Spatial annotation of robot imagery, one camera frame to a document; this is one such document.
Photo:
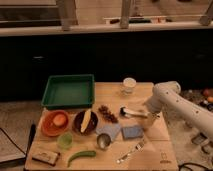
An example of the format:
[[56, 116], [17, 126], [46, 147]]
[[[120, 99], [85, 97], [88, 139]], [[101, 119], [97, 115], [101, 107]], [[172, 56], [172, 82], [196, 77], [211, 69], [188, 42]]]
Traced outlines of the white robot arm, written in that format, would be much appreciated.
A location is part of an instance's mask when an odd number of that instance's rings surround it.
[[140, 124], [145, 129], [150, 128], [162, 107], [167, 105], [179, 112], [183, 119], [213, 141], [213, 113], [184, 99], [180, 96], [180, 92], [181, 86], [176, 81], [155, 84], [152, 88], [152, 96], [144, 103], [148, 117], [142, 119]]

